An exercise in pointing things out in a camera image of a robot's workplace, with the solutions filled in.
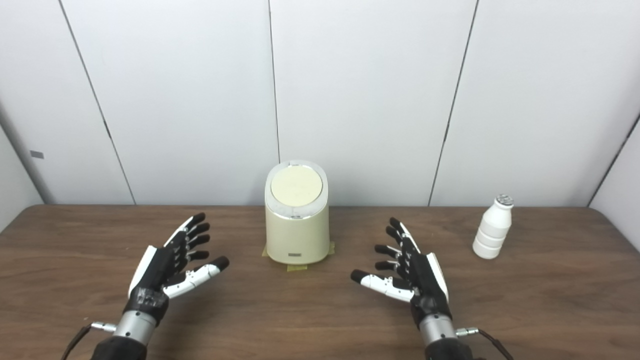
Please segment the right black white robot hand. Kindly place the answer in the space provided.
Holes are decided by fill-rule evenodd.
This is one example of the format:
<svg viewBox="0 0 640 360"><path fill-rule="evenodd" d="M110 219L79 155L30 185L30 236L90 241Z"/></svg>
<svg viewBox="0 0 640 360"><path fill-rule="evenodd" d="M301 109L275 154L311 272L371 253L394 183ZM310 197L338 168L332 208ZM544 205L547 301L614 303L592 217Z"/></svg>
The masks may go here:
<svg viewBox="0 0 640 360"><path fill-rule="evenodd" d="M432 252L423 253L407 226L397 218L389 219L385 231L398 247L376 244L376 253L393 260L379 261L374 266L378 271L393 271L397 276L354 269L350 279L366 289L409 303L416 326L427 317L452 320L448 289L437 256Z"/></svg>

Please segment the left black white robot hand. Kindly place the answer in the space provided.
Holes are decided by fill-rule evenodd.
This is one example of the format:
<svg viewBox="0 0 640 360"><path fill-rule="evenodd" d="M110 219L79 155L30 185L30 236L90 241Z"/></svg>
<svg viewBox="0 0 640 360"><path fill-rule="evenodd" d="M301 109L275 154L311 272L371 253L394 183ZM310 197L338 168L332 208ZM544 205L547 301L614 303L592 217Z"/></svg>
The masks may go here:
<svg viewBox="0 0 640 360"><path fill-rule="evenodd" d="M180 224L163 246L147 246L130 282L123 312L148 315L158 326L171 299L187 294L224 271L230 265L226 256L186 269L190 262L210 257L208 251L196 249L210 241L209 229L206 215L201 212Z"/></svg>

